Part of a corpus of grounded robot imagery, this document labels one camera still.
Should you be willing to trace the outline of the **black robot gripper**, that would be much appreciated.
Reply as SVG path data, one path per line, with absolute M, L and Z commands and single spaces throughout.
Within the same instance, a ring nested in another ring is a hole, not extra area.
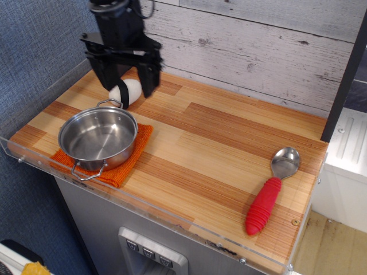
M 160 85 L 161 44 L 145 35 L 139 1 L 89 1 L 99 31 L 84 33 L 91 67 L 105 89 L 112 89 L 130 67 L 136 67 L 145 98 Z

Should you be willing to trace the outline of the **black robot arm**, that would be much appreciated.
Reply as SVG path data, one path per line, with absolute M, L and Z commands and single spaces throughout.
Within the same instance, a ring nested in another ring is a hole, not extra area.
M 145 35 L 139 1 L 90 1 L 98 32 L 84 33 L 86 56 L 102 86 L 110 91 L 132 67 L 145 97 L 160 85 L 161 44 Z

